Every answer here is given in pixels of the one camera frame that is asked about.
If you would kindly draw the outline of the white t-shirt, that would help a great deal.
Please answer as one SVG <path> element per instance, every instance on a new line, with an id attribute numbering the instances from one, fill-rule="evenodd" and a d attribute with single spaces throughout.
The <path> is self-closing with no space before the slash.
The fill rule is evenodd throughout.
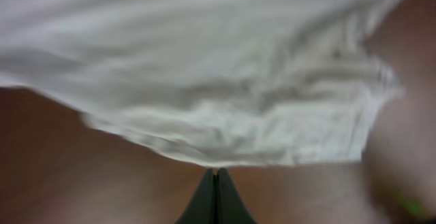
<path id="1" fill-rule="evenodd" d="M 1 0 L 1 86 L 179 161 L 357 161 L 403 92 L 362 45 L 400 1 Z"/>

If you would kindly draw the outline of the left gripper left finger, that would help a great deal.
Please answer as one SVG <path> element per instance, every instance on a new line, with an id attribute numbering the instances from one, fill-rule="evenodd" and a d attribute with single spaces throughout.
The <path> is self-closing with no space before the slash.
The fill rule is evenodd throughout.
<path id="1" fill-rule="evenodd" d="M 215 175 L 212 169 L 208 169 L 176 224 L 213 224 L 214 222 Z"/>

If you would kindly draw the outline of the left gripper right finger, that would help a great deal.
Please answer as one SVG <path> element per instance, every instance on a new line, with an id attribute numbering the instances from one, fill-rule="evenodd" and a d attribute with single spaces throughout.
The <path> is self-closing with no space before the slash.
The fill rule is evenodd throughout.
<path id="1" fill-rule="evenodd" d="M 227 169 L 221 168 L 216 179 L 216 221 L 218 224 L 256 224 L 247 210 Z"/>

